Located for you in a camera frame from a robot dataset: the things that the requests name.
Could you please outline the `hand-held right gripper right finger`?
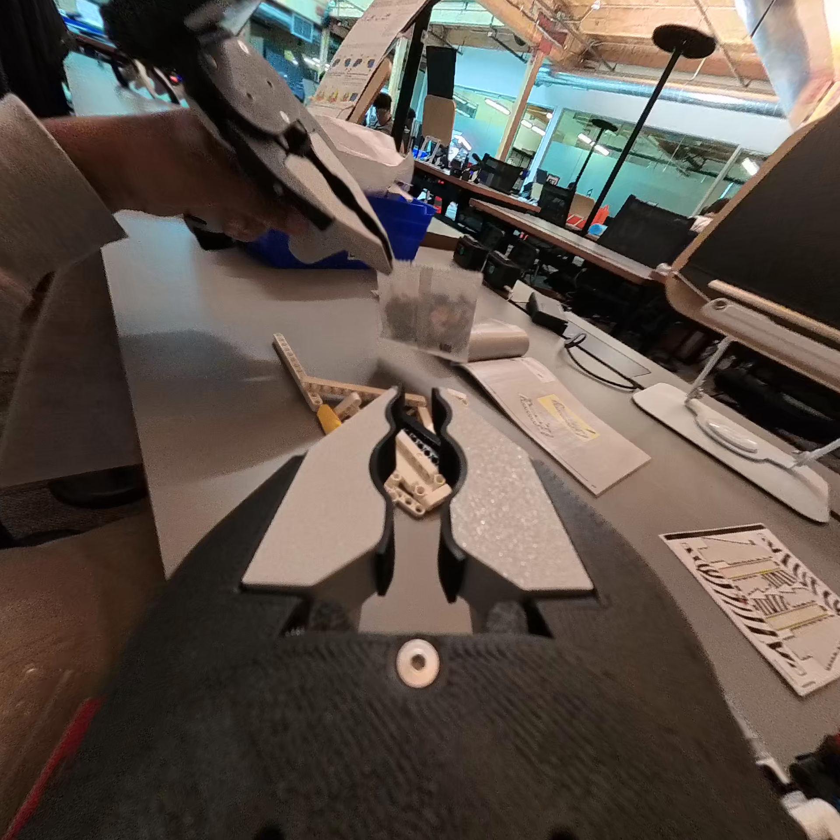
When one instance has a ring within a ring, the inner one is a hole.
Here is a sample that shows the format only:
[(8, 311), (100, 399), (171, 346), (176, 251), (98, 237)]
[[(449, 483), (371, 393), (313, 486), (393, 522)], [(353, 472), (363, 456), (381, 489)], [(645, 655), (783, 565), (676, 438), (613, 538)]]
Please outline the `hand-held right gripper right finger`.
[(432, 394), (440, 509), (437, 573), (449, 602), (588, 596), (594, 584), (529, 454), (449, 390)]

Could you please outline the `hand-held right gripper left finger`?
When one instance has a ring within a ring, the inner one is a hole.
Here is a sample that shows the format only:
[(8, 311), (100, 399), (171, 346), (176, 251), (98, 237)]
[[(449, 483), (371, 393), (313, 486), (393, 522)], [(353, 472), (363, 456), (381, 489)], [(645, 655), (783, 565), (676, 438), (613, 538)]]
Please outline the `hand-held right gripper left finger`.
[(401, 388), (392, 387), (312, 446), (244, 573), (253, 592), (371, 597), (391, 586), (394, 505), (384, 483), (395, 466)]

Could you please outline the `blue plastic bin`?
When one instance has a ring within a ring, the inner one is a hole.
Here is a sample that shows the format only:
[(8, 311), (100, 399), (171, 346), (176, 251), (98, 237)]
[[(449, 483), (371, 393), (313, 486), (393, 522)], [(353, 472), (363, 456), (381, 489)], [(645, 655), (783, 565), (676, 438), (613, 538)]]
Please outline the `blue plastic bin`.
[[(389, 195), (370, 196), (369, 202), (383, 225), (391, 242), (396, 260), (414, 259), (425, 237), (432, 217), (434, 205), (418, 200), (408, 201)], [(241, 244), (240, 248), (259, 263), (280, 270), (367, 270), (370, 267), (355, 259), (347, 251), (341, 251), (313, 264), (305, 264), (289, 250), (288, 236), (270, 230), (254, 242)]]

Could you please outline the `instruction booklet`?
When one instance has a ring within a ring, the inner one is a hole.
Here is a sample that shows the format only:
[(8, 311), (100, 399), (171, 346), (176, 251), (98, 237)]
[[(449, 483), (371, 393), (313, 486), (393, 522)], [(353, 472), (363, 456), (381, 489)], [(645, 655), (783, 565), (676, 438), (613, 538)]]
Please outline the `instruction booklet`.
[(462, 364), (496, 407), (588, 491), (600, 496), (650, 456), (587, 408), (542, 362), (527, 355), (520, 327), (497, 319), (473, 326)]

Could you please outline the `pile of white lego pieces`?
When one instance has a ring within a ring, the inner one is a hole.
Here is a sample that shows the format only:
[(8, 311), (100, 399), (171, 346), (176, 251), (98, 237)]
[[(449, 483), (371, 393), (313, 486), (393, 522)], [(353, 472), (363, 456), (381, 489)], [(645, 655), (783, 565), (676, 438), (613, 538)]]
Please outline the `pile of white lego pieces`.
[[(319, 406), (327, 403), (343, 424), (385, 392), (372, 385), (324, 379), (308, 373), (281, 333), (273, 334), (272, 346), (303, 401), (315, 415)], [(405, 393), (403, 407), (438, 436), (428, 398)], [(385, 489), (392, 501), (415, 519), (440, 508), (452, 495), (452, 488), (441, 471), (439, 456), (436, 460), (427, 457), (401, 430), (395, 440), (395, 467), (385, 480)]]

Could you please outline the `small clear plastic parts bag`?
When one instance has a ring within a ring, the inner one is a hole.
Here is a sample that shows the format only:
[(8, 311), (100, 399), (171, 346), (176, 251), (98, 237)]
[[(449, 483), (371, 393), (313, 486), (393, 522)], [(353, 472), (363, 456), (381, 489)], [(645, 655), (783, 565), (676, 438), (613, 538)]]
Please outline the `small clear plastic parts bag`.
[(376, 273), (379, 339), (465, 362), (482, 275), (458, 267), (395, 262)]

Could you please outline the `person's left forearm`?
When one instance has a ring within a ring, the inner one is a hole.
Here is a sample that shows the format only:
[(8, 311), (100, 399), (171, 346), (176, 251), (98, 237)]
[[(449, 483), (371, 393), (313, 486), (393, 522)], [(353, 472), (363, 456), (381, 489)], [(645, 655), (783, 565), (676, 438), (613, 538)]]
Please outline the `person's left forearm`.
[(88, 180), (15, 96), (1, 106), (2, 296), (126, 237)]

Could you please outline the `black lego beam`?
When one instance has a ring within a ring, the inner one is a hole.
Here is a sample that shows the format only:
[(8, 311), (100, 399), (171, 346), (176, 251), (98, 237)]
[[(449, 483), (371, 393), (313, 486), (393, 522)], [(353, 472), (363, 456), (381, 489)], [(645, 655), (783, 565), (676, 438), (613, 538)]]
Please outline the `black lego beam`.
[(440, 438), (434, 430), (427, 429), (421, 421), (404, 407), (398, 407), (395, 413), (397, 428), (408, 436), (415, 446), (432, 460), (436, 460), (440, 451)]

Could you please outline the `yellow zebra lego model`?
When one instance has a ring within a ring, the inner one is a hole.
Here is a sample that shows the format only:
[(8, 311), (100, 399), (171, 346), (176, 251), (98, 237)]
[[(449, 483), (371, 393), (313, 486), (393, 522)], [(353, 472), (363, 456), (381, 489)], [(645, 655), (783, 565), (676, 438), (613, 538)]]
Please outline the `yellow zebra lego model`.
[(759, 738), (752, 740), (755, 763), (788, 815), (811, 839), (839, 838), (839, 733), (825, 736), (811, 752), (786, 768)]

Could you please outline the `person's left hand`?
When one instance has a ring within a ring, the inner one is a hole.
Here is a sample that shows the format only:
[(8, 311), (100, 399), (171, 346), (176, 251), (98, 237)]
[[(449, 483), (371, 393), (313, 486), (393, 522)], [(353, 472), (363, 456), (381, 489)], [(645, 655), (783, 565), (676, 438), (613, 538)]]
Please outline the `person's left hand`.
[(126, 118), (124, 165), (113, 205), (156, 217), (190, 216), (241, 242), (271, 229), (304, 235), (299, 212), (258, 188), (232, 152), (186, 109)]

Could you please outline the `white tablet stand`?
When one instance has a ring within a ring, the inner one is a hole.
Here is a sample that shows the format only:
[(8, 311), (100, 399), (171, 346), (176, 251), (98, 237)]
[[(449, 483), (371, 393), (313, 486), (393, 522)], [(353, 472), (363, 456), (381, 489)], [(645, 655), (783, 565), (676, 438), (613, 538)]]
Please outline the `white tablet stand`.
[(705, 383), (733, 342), (838, 392), (838, 327), (754, 292), (713, 280), (696, 317), (721, 341), (689, 390), (658, 383), (633, 396), (645, 414), (670, 428), (805, 519), (828, 523), (830, 489), (814, 466), (838, 439), (812, 451), (783, 451), (705, 402)]

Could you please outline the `black office chair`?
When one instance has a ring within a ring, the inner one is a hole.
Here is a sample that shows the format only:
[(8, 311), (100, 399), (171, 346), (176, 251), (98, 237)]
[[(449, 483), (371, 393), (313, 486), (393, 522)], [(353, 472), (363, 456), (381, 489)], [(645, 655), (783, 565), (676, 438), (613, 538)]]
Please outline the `black office chair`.
[(53, 479), (50, 494), (75, 508), (111, 509), (144, 499), (148, 495), (141, 465), (128, 465)]

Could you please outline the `background wooden table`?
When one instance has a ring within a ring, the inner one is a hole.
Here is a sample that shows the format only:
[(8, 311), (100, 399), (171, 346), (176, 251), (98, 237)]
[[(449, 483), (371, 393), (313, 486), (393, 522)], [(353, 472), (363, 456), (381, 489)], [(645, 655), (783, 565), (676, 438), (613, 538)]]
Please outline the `background wooden table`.
[(594, 240), (580, 236), (555, 224), (533, 215), (514, 211), (502, 205), (494, 205), (478, 199), (471, 199), (469, 204), (484, 214), (513, 227), (515, 230), (536, 238), (545, 245), (563, 250), (584, 263), (620, 277), (635, 286), (663, 286), (665, 275), (656, 268), (650, 268), (629, 257), (599, 245)]

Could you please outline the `zebra sticker sheet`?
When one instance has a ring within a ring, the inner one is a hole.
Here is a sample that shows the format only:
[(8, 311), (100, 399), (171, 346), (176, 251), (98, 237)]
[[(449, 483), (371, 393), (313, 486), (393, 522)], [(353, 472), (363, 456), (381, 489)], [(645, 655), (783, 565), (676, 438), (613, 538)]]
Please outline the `zebra sticker sheet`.
[(762, 523), (659, 538), (799, 696), (838, 681), (839, 596)]

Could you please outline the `red object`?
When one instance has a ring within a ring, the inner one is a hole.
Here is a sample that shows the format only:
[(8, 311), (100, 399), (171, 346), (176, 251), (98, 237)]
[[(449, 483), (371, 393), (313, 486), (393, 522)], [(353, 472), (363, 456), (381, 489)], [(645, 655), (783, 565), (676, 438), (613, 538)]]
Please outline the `red object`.
[(60, 772), (79, 750), (91, 722), (102, 706), (102, 702), (103, 697), (101, 696), (88, 698), (79, 706), (77, 713), (63, 731), (38, 778), (8, 825), (2, 839), (18, 838), (20, 832), (38, 809), (49, 786), (58, 778)]

